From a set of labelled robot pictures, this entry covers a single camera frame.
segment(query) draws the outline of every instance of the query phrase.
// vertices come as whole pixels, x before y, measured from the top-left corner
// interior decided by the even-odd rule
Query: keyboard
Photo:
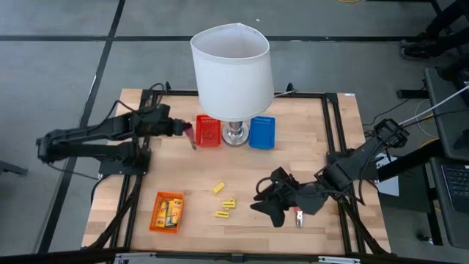
[[[469,213],[469,166],[442,165],[451,206],[458,212]]]

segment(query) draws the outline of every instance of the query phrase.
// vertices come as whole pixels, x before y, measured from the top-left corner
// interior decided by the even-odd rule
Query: yellow plastic piece
[[[223,206],[225,210],[229,210],[230,208],[236,208],[236,202],[222,202],[221,206]]]
[[[216,211],[215,212],[216,217],[223,217],[223,218],[229,218],[229,212],[226,211]]]
[[[157,227],[164,227],[166,223],[166,209],[168,207],[168,202],[161,202],[160,210],[158,211],[158,216],[156,220]]]
[[[179,216],[182,210],[182,199],[174,199],[173,215],[171,217],[171,223],[177,224]]]
[[[214,189],[213,189],[213,193],[214,194],[217,194],[219,191],[221,191],[221,189],[225,187],[225,183],[219,183]]]

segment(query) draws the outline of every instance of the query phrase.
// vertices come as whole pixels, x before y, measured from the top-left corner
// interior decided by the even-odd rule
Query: floor
[[[444,8],[448,2],[439,4]],[[164,42],[144,37],[84,41],[76,35],[184,40],[212,26],[242,22],[272,37],[316,36],[311,42],[271,42],[276,90],[283,91],[292,82],[300,91],[355,93],[365,123],[400,102],[395,96],[398,89],[420,89],[425,68],[447,64],[457,56],[450,51],[428,61],[409,62],[399,58],[397,42],[377,41],[421,32],[435,16],[428,2],[133,0],[125,2],[120,21],[115,21],[118,27],[110,30],[118,4],[119,0],[0,1],[0,160],[29,169],[27,177],[0,177],[0,255],[37,250],[60,173],[37,160],[35,139],[54,128],[76,127],[93,84],[98,91],[89,124],[104,118],[121,88],[143,89],[159,81],[169,81],[173,89],[196,88],[188,41],[177,37]],[[465,23],[459,20],[452,27],[457,30]],[[334,41],[318,41],[325,37]],[[406,119],[420,102],[411,100],[386,117]],[[428,106],[425,101],[419,109]],[[422,126],[436,134],[432,122]],[[394,154],[404,155],[430,139],[417,127],[409,132],[409,143]],[[75,171],[96,175],[97,166],[92,159],[79,158]],[[51,251],[81,245],[94,183],[72,177]],[[458,263],[469,260],[467,250],[415,239],[417,232],[428,232],[425,214],[382,203],[394,253]]]

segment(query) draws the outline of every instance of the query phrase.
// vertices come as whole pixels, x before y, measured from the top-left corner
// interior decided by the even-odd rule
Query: yellow object
[[[229,218],[229,212],[226,211],[216,211],[215,212],[216,217],[223,217],[223,218]]]
[[[221,189],[225,187],[225,183],[219,183],[214,189],[213,189],[213,193],[214,194],[217,194],[219,191],[221,191]]]
[[[427,145],[427,144],[429,144],[429,143],[432,143],[433,141],[438,140],[438,139],[440,139],[440,138],[429,139],[429,140],[425,141],[422,145],[420,145],[419,148],[421,148],[421,147],[423,147],[423,146],[425,146],[425,145]]]
[[[171,217],[171,223],[177,224],[182,210],[182,199],[174,199],[173,215]]]
[[[230,208],[236,208],[236,202],[222,202],[221,206],[223,206],[225,210],[229,210]]]
[[[158,211],[158,216],[156,218],[156,226],[164,227],[166,223],[166,209],[168,207],[168,202],[161,202],[160,210]]]
[[[351,0],[351,1],[348,1],[348,0],[336,0],[336,1],[339,1],[339,2],[345,3],[345,4],[357,4],[357,3],[360,2],[361,0]]]
[[[173,227],[175,224],[171,222],[171,218],[173,216],[173,207],[174,207],[174,200],[167,202],[168,208],[166,209],[166,227]]]

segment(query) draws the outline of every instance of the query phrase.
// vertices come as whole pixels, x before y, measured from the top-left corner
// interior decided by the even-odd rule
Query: white cable
[[[427,101],[427,100],[430,100],[430,99],[425,99],[425,100],[422,100],[420,103],[418,103],[418,105],[417,105],[417,107],[416,107],[416,111],[414,112],[414,115],[417,115],[418,107],[420,107],[420,105],[421,105],[423,102]],[[432,137],[432,138],[434,138],[434,139],[437,138],[436,136],[433,136],[432,134],[427,133],[427,132],[421,127],[421,125],[420,125],[419,122],[417,123],[417,125],[418,125],[418,127],[420,128],[420,130],[421,130],[422,132],[424,132],[427,136]]]
[[[445,100],[442,100],[441,102],[439,102],[439,103],[437,103],[436,105],[434,105],[433,107],[431,107],[431,108],[429,108],[429,109],[427,109],[427,110],[421,112],[420,114],[417,114],[416,116],[411,117],[411,118],[409,118],[408,120],[405,120],[405,121],[400,122],[399,125],[404,125],[406,122],[412,121],[412,120],[414,120],[415,118],[420,117],[421,115],[428,113],[429,111],[431,111],[431,110],[437,108],[438,106],[441,106],[441,105],[444,104],[447,100],[453,98],[454,96],[460,94],[461,92],[464,92],[464,91],[467,90],[467,89],[469,89],[469,85],[467,85],[466,87],[462,88],[461,90],[455,92],[454,94],[448,96]]]
[[[288,91],[288,92],[282,92],[281,94],[278,94],[278,95],[274,95],[273,97],[279,97],[279,96],[282,96],[282,95],[288,95],[288,94],[291,94],[293,92],[297,92],[297,90],[291,90],[291,91]]]

